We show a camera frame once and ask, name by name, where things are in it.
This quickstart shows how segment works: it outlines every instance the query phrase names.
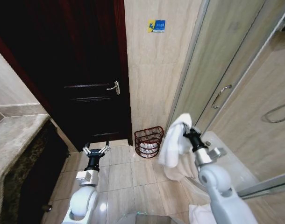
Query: tiled floor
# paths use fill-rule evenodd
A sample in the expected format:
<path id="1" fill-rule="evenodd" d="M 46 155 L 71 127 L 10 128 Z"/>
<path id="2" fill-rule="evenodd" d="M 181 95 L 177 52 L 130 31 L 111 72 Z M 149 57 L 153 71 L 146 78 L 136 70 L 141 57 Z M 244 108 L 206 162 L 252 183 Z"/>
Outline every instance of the tiled floor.
<path id="1" fill-rule="evenodd" d="M 94 143 L 91 148 L 103 147 Z M 110 143 L 111 150 L 100 160 L 99 202 L 93 215 L 93 224 L 115 224 L 131 212 L 169 215 L 189 223 L 188 205 L 206 204 L 207 200 L 191 193 L 184 183 L 168 180 L 157 157 L 144 159 L 138 156 L 126 141 Z M 69 206 L 69 199 L 79 189 L 75 176 L 87 166 L 83 153 L 72 153 L 67 158 L 57 181 L 42 224 L 60 224 Z"/>

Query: shower door handle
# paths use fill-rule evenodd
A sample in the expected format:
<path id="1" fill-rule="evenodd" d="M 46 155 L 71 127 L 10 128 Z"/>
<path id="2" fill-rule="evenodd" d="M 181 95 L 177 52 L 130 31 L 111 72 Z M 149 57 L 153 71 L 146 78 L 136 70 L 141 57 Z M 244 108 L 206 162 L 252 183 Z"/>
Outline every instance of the shower door handle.
<path id="1" fill-rule="evenodd" d="M 212 103 L 212 105 L 211 105 L 211 108 L 213 108 L 213 109 L 219 108 L 219 106 L 215 105 L 217 99 L 221 96 L 221 94 L 222 94 L 226 89 L 231 89 L 231 88 L 232 88 L 232 85 L 231 85 L 231 84 L 230 84 L 230 85 L 227 85 L 227 86 L 225 86 L 225 87 L 223 87 L 223 88 L 221 89 L 221 91 L 217 94 L 215 100 L 213 101 L 213 103 Z"/>

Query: door handle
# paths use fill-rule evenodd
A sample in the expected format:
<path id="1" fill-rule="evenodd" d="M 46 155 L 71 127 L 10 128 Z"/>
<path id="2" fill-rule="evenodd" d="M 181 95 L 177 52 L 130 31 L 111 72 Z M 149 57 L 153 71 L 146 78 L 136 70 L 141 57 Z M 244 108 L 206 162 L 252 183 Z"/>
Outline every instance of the door handle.
<path id="1" fill-rule="evenodd" d="M 114 87 L 112 88 L 106 88 L 107 90 L 113 90 L 115 89 L 116 90 L 116 94 L 119 95 L 121 93 L 120 91 L 120 85 L 119 85 L 119 82 L 118 81 L 115 81 L 114 82 Z"/>
<path id="2" fill-rule="evenodd" d="M 222 94 L 226 89 L 231 89 L 231 88 L 232 88 L 232 85 L 231 85 L 231 84 L 230 84 L 230 85 L 227 85 L 227 86 L 225 86 L 225 87 L 223 87 L 223 88 L 221 89 L 221 91 L 217 94 L 215 100 L 213 101 L 213 103 L 212 103 L 212 105 L 211 105 L 211 108 L 213 108 L 213 109 L 219 108 L 219 106 L 215 105 L 217 99 L 221 96 L 221 94 Z"/>

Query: door panel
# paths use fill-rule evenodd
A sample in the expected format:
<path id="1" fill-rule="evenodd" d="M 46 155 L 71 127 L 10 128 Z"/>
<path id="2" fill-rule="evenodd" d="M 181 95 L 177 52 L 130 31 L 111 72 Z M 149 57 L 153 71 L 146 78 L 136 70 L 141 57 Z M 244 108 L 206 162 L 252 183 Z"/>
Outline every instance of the door panel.
<path id="1" fill-rule="evenodd" d="M 260 13 L 252 24 L 247 36 L 229 65 L 226 73 L 219 82 L 216 91 L 212 95 L 201 117 L 197 121 L 197 126 L 200 130 L 204 131 L 210 125 L 217 112 L 221 109 L 226 99 L 234 90 L 235 86 L 237 86 L 240 78 L 248 69 L 248 66 L 255 58 L 256 54 L 267 40 L 272 30 L 275 28 L 284 11 L 285 0 L 267 0 L 264 3 Z M 264 55 L 261 55 L 261 61 L 264 60 L 265 56 L 268 55 L 268 51 L 269 50 L 265 50 Z M 219 108 L 213 109 L 211 105 L 216 99 L 218 93 L 223 87 L 229 84 L 232 84 L 232 88 L 222 93 L 217 101 Z"/>
<path id="2" fill-rule="evenodd" d="M 264 2 L 209 1 L 172 122 L 188 112 L 196 124 Z"/>
<path id="3" fill-rule="evenodd" d="M 0 38 L 78 150 L 132 144 L 123 0 L 0 1 Z M 120 95 L 106 90 L 115 81 Z"/>

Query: sign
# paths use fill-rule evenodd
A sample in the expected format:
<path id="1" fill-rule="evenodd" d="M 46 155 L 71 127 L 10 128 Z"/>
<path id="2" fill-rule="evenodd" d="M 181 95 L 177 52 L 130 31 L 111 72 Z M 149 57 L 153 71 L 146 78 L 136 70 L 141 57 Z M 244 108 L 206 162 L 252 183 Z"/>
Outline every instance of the sign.
<path id="1" fill-rule="evenodd" d="M 165 20 L 149 20 L 148 21 L 148 32 L 164 32 Z"/>

